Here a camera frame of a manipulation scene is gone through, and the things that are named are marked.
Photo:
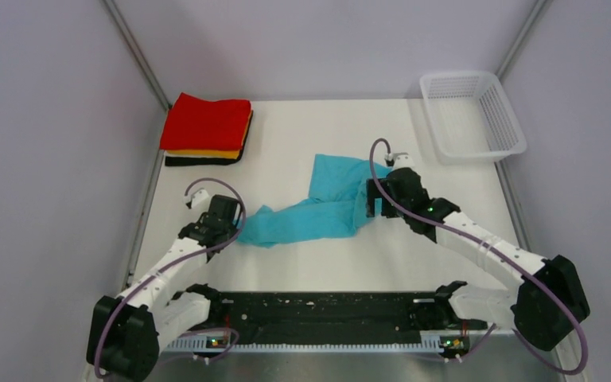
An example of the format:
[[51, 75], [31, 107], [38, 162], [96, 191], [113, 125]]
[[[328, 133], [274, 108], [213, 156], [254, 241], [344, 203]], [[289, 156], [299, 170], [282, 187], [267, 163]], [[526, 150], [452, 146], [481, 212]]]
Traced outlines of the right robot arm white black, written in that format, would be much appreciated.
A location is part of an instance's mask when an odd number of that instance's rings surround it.
[[537, 349], [552, 350], [591, 309], [576, 266], [547, 259], [482, 228], [445, 198], [432, 198], [412, 168], [366, 182], [367, 215], [401, 218], [410, 230], [463, 256], [503, 285], [488, 289], [453, 282], [438, 290], [437, 322], [455, 328], [465, 319], [512, 329]]

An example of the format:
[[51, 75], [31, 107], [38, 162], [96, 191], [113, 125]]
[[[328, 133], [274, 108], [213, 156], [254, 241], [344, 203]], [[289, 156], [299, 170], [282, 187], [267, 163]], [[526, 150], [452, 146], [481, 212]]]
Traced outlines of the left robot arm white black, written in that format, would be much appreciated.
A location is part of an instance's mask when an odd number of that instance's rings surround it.
[[196, 325], [213, 329], [222, 322], [218, 291], [193, 283], [193, 273], [222, 248], [239, 228], [241, 202], [200, 189], [187, 200], [206, 204], [198, 220], [184, 226], [163, 257], [136, 283], [94, 306], [86, 360], [104, 376], [143, 381], [165, 348]]

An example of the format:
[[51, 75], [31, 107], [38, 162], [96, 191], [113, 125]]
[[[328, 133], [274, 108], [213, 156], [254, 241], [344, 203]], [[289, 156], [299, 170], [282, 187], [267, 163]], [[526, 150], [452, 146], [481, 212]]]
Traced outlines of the teal t-shirt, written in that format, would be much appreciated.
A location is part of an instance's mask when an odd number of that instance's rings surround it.
[[242, 244], [272, 248], [319, 239], [354, 236], [368, 224], [366, 182], [371, 170], [379, 178], [390, 169], [369, 161], [316, 154], [313, 161], [308, 197], [284, 209], [274, 211], [264, 205], [247, 218], [238, 241]]

